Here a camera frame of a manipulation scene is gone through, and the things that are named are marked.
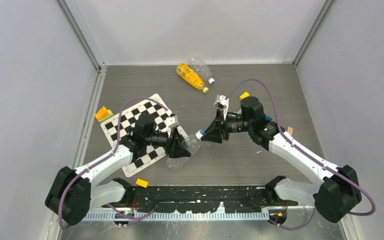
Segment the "blue Pocari Sweat cap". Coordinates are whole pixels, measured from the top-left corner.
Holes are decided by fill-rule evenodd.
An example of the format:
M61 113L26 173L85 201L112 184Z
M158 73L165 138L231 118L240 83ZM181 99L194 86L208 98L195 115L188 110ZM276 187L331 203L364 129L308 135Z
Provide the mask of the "blue Pocari Sweat cap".
M196 136L197 139L201 140L202 137L203 137L205 134L206 134L205 131L202 130L202 129L200 129L200 130L198 130L198 131L195 133L195 136Z

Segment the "clear plastic bottle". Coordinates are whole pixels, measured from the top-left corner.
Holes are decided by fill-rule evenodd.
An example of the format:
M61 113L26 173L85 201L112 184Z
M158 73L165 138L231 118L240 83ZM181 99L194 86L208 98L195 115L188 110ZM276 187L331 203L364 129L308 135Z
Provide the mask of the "clear plastic bottle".
M202 145L201 138L204 135L204 130L200 129L195 134L188 135L180 143L176 143L174 153L168 154L167 166L172 170L182 167L199 150Z

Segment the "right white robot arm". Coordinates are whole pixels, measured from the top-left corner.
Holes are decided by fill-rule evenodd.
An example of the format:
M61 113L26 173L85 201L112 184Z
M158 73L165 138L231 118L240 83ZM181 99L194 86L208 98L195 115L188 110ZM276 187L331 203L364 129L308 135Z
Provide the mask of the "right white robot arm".
M303 183L277 176L265 186L265 198L271 205L283 200L302 203L314 207L327 221L337 223L361 202L356 171L349 165L339 167L297 142L266 117L258 98L242 99L240 112L228 111L229 100L224 95L217 95L214 105L218 109L202 141L221 144L229 140L230 134L247 133L256 145L286 160L310 180Z

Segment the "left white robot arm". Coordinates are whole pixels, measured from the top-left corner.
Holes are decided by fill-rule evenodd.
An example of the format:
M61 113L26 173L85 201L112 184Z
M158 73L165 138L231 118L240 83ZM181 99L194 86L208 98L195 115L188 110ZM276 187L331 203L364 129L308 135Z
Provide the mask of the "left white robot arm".
M170 158L190 157L179 132L179 121L174 113L165 120L166 131L157 130L155 119L143 113L131 132L122 137L113 150L88 164L72 169L61 168L45 198L45 206L58 215L61 224L78 224L95 208L118 203L128 207L133 203L133 186L121 178L101 184L116 170L133 164L147 154L148 147L161 147Z

